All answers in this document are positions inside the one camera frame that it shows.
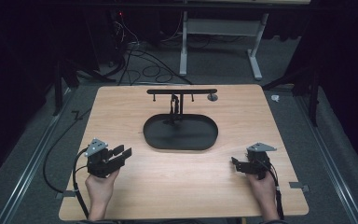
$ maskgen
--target metal bracket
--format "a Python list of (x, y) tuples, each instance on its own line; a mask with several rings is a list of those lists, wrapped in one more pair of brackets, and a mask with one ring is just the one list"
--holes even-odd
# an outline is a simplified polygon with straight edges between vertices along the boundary
[(310, 186), (303, 185), (301, 182), (289, 182), (291, 189), (302, 189), (303, 192), (310, 192)]
[(262, 152), (262, 151), (276, 151), (277, 148), (276, 147), (271, 147), (269, 145), (266, 145), (264, 143), (256, 143), (252, 146), (247, 147), (246, 149), (248, 149), (249, 151), (254, 151), (254, 152)]
[(93, 138), (84, 155), (86, 157), (89, 157), (89, 156), (101, 151), (102, 149), (106, 148), (107, 146), (108, 146), (107, 143), (105, 143), (97, 138)]
[(63, 193), (57, 193), (56, 194), (56, 199), (62, 199), (62, 198), (75, 198), (76, 197), (76, 193), (73, 190), (66, 190)]

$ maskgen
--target desk leg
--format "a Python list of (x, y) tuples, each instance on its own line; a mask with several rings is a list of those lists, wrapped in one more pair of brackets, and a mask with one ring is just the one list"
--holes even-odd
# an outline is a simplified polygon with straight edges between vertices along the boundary
[(187, 12), (183, 12), (183, 33), (182, 33), (182, 51), (180, 53), (180, 71), (179, 75), (187, 75)]
[(263, 36), (264, 29), (266, 28), (268, 17), (269, 17), (268, 13), (263, 14), (263, 18), (261, 19), (260, 25), (258, 26), (254, 47), (253, 49), (248, 49), (249, 62), (251, 63), (254, 77), (256, 80), (261, 80), (262, 76), (261, 76), (260, 68), (258, 67), (257, 59), (255, 58), (255, 54), (257, 53), (258, 46), (260, 45), (261, 37)]

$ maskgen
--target hand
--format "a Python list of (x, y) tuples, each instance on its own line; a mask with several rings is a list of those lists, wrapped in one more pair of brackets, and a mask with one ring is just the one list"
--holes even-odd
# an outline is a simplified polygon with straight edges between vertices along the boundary
[(104, 219), (106, 207), (112, 198), (113, 185), (115, 184), (118, 172), (119, 170), (114, 171), (107, 178), (89, 175), (86, 179), (86, 187), (91, 200), (88, 220), (96, 221)]
[(252, 191), (261, 209), (264, 221), (280, 219), (275, 204), (275, 182), (272, 175), (266, 172), (264, 179), (258, 180), (257, 175), (246, 175), (251, 182)]

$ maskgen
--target wooden table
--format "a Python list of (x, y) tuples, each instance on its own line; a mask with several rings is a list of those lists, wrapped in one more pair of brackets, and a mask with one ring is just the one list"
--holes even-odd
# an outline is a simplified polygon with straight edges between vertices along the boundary
[[(170, 112), (170, 95), (153, 96), (151, 89), (217, 89), (218, 100), (206, 95), (185, 95), (184, 113), (213, 119), (219, 134), (215, 144), (202, 151), (164, 150), (150, 147), (144, 138), (147, 119)], [(92, 108), (80, 149), (97, 137), (114, 148), (132, 147), (132, 156), (121, 168), (106, 212), (111, 219), (253, 217), (260, 216), (250, 183), (235, 171), (231, 157), (245, 160), (246, 148), (256, 142), (278, 150), (268, 152), (275, 166), (287, 216), (305, 215), (308, 206), (301, 189), (291, 189), (296, 173), (258, 85), (102, 87)], [(81, 157), (78, 166), (87, 158)], [(76, 180), (85, 203), (90, 200), (84, 181), (86, 169)], [(68, 189), (72, 189), (72, 179)], [(84, 219), (76, 198), (64, 198), (63, 220)]]

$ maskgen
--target black oval tray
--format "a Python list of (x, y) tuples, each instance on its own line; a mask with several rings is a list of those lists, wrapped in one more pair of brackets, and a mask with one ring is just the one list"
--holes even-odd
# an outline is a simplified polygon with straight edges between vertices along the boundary
[(204, 150), (213, 146), (218, 135), (216, 123), (197, 114), (184, 114), (174, 124), (170, 114), (157, 114), (144, 125), (147, 144), (158, 149)]

